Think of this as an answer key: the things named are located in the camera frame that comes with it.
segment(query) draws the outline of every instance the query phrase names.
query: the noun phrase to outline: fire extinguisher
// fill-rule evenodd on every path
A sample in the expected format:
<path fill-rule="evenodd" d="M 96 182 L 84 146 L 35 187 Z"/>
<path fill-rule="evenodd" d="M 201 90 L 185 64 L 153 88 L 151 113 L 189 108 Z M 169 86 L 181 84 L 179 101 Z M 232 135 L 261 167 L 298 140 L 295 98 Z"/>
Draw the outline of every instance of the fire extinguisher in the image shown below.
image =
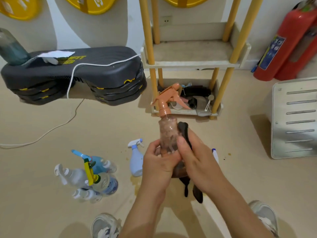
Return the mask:
<path fill-rule="evenodd" d="M 295 79 L 297 74 L 317 53 L 317 19 L 299 41 L 292 54 L 278 71 L 277 80 Z"/>
<path fill-rule="evenodd" d="M 254 77 L 262 81 L 272 80 L 316 18 L 317 8 L 289 12 L 260 60 Z"/>

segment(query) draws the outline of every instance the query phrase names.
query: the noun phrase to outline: power cord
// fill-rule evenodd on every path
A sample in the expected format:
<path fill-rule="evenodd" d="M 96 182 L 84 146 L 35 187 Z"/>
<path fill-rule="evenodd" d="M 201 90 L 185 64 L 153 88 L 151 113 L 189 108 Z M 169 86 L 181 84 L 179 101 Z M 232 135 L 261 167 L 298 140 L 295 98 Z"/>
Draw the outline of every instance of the power cord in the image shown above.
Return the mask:
<path fill-rule="evenodd" d="M 128 58 L 128 59 L 125 59 L 125 60 L 122 60 L 122 61 L 113 62 L 113 63 L 111 63 L 111 64 L 105 64 L 105 65 L 103 65 L 103 64 L 92 64 L 92 63 L 79 63 L 79 64 L 77 64 L 77 65 L 73 68 L 73 71 L 72 71 L 72 76 L 71 76 L 71 78 L 70 78 L 69 86 L 68 86 L 68 89 L 67 89 L 67 98 L 69 99 L 69 90 L 70 90 L 70 88 L 71 88 L 71 86 L 72 86 L 72 82 L 73 82 L 73 79 L 74 79 L 75 69 L 76 69 L 78 66 L 80 66 L 80 65 L 88 65 L 88 66 L 98 66 L 98 67 L 109 67 L 109 66 L 114 65 L 114 64 L 117 64 L 117 63 L 127 62 L 127 61 L 129 61 L 129 60 L 131 60 L 131 59 L 134 59 L 134 58 L 137 57 L 137 56 L 140 56 L 140 55 L 141 55 L 141 54 L 137 54 L 137 55 L 135 55 L 135 56 L 133 56 L 133 57 L 131 57 L 131 58 Z M 73 120 L 74 117 L 75 117 L 76 114 L 77 114 L 77 109 L 79 108 L 79 106 L 82 104 L 82 102 L 83 102 L 84 100 L 85 100 L 85 99 L 82 99 L 81 102 L 77 105 L 77 107 L 76 107 L 76 109 L 75 109 L 75 114 L 74 114 L 73 116 L 71 116 L 71 118 L 70 118 L 67 122 L 65 122 L 65 123 L 63 123 L 63 124 L 60 124 L 60 125 L 56 126 L 55 128 L 50 129 L 50 130 L 47 131 L 45 134 L 43 134 L 41 137 L 39 137 L 37 140 L 35 140 L 35 141 L 33 141 L 33 142 L 30 142 L 30 143 L 25 143 L 25 144 L 0 144 L 0 146 L 16 146 L 16 147 L 12 147 L 12 148 L 20 148 L 20 147 L 23 147 L 23 146 L 26 146 L 26 145 L 30 145 L 30 144 L 36 143 L 36 142 L 39 141 L 41 138 L 43 138 L 45 135 L 47 135 L 49 132 L 51 132 L 51 131 L 53 131 L 54 129 L 59 128 L 59 127 L 65 125 L 65 124 L 68 124 L 71 120 Z"/>

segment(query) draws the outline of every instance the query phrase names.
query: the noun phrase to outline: yellow disc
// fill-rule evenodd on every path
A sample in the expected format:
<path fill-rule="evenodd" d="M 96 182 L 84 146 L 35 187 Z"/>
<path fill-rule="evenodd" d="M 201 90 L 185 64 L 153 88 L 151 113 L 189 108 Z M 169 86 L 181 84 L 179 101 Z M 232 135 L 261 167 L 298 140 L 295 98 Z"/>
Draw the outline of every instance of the yellow disc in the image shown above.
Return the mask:
<path fill-rule="evenodd" d="M 207 0 L 165 0 L 176 7 L 190 8 L 202 4 Z"/>
<path fill-rule="evenodd" d="M 99 15 L 108 11 L 114 4 L 115 0 L 67 0 L 73 7 L 82 12 Z"/>
<path fill-rule="evenodd" d="M 0 12 L 18 20 L 30 20 L 40 12 L 41 0 L 0 0 Z"/>

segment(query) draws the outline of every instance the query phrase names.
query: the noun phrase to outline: upper shelf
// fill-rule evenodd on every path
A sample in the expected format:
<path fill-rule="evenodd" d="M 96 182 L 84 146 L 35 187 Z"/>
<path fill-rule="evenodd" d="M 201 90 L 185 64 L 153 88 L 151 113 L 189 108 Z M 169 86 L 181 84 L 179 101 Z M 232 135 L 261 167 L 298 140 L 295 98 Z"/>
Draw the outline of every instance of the upper shelf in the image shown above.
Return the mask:
<path fill-rule="evenodd" d="M 229 62 L 240 30 L 234 24 L 229 42 L 221 40 L 225 22 L 160 27 L 161 43 L 154 44 L 155 64 L 149 65 L 145 44 L 141 48 L 144 68 L 239 68 L 251 50 L 245 43 L 236 64 Z"/>

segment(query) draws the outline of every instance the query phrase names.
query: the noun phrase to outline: wall socket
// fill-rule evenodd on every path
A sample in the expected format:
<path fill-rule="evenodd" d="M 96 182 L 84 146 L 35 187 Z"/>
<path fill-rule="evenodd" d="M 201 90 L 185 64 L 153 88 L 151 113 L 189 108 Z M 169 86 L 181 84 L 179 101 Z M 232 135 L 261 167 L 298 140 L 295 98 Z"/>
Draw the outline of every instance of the wall socket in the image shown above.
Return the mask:
<path fill-rule="evenodd" d="M 159 18 L 160 26 L 172 25 L 172 16 L 162 16 Z"/>

